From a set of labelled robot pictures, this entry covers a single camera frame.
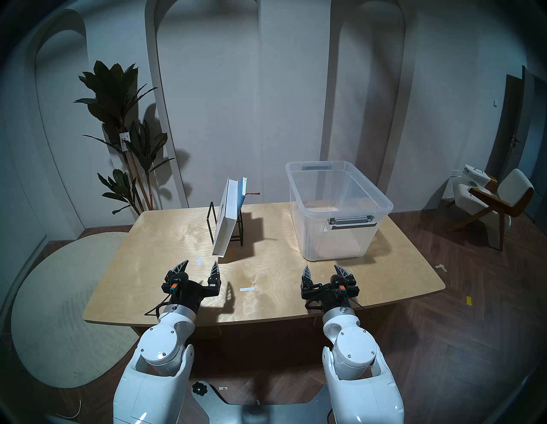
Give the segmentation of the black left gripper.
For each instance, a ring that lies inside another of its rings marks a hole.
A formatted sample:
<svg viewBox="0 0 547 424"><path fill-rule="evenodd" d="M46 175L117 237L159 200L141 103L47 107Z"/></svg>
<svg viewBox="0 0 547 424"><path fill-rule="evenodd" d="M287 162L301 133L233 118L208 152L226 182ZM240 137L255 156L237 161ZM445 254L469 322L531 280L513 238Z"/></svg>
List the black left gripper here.
<svg viewBox="0 0 547 424"><path fill-rule="evenodd" d="M218 262L215 261L207 285L203 286L195 281L189 280L185 273L188 260L181 262L170 270L165 276L165 282L161 289L169 295L168 302L165 305L182 305L193 312L198 312L200 304L204 298L216 297L221 288L221 275Z"/></svg>

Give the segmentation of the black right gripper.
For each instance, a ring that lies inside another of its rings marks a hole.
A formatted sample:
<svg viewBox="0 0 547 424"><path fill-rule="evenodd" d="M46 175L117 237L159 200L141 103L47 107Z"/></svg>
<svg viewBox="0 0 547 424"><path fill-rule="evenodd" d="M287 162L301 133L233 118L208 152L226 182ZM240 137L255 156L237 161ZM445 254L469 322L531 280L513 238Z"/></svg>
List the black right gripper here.
<svg viewBox="0 0 547 424"><path fill-rule="evenodd" d="M314 284L309 266L305 266L301 277L301 298L305 309L319 310L323 315L332 309L345 312L351 308L350 299L359 295L359 287L353 274L335 264L336 275L326 284Z"/></svg>

